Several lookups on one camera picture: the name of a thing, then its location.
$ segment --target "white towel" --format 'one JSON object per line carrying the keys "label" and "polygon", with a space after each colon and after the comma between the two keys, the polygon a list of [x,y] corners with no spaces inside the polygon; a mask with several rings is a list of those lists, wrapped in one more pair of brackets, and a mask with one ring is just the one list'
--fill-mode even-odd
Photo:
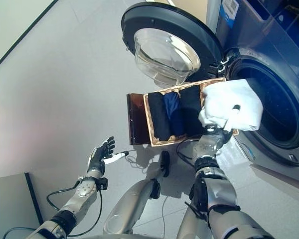
{"label": "white towel", "polygon": [[240,105],[233,128],[244,131],[259,129],[263,105],[245,79],[211,84],[204,93],[207,96],[199,114],[203,127],[209,123],[224,127],[232,108]]}

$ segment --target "folded clothing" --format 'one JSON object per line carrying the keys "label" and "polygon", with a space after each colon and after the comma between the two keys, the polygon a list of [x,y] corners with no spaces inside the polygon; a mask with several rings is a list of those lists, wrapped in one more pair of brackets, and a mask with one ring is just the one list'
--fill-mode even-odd
{"label": "folded clothing", "polygon": [[169,120],[171,133],[175,136],[185,134],[183,115],[180,107],[179,95],[177,92],[170,92],[163,96],[165,108]]}
{"label": "folded clothing", "polygon": [[168,141],[172,135],[165,108],[163,95],[160,92],[149,93],[149,110],[154,127],[154,136],[160,141]]}
{"label": "folded clothing", "polygon": [[185,132],[188,136],[202,134],[204,128],[198,119],[199,112],[202,109],[200,86],[191,86],[179,91],[179,93]]}

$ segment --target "washing machine door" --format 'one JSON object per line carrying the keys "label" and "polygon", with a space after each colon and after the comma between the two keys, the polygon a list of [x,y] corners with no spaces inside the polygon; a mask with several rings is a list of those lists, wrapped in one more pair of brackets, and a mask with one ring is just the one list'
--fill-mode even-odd
{"label": "washing machine door", "polygon": [[215,78],[223,49],[215,34],[191,14],[163,3],[142,2],[122,17],[123,41],[138,68],[167,85]]}

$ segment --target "washing machine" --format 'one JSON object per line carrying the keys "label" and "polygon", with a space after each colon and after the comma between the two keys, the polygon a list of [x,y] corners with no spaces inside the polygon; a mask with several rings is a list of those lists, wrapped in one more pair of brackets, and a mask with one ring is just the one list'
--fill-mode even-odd
{"label": "washing machine", "polygon": [[264,106],[258,131],[237,140],[255,164],[299,181],[299,0],[223,0],[216,34],[174,6],[144,2],[122,17],[139,69],[180,85],[247,79]]}

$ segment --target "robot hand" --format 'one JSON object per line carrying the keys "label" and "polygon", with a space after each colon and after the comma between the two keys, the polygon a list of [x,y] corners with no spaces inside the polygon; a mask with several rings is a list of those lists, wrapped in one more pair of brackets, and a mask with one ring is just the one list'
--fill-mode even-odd
{"label": "robot hand", "polygon": [[100,147],[92,150],[91,156],[89,157],[88,172],[92,170],[98,170],[104,175],[105,164],[115,162],[116,160],[127,156],[128,151],[113,154],[115,148],[114,137],[109,137],[105,140]]}
{"label": "robot hand", "polygon": [[239,110],[239,105],[233,107],[231,115],[223,128],[219,128],[216,124],[207,124],[205,126],[206,133],[193,148],[193,160],[195,164],[197,160],[202,161],[203,158],[206,160],[216,160],[216,152],[226,144],[233,135],[232,125]]}
{"label": "robot hand", "polygon": [[93,168],[99,169],[104,168],[103,159],[110,157],[113,153],[113,149],[115,148],[114,137],[111,136],[107,140],[105,140],[100,147],[94,148],[92,150],[91,156],[89,157],[88,162],[88,171],[91,171]]}

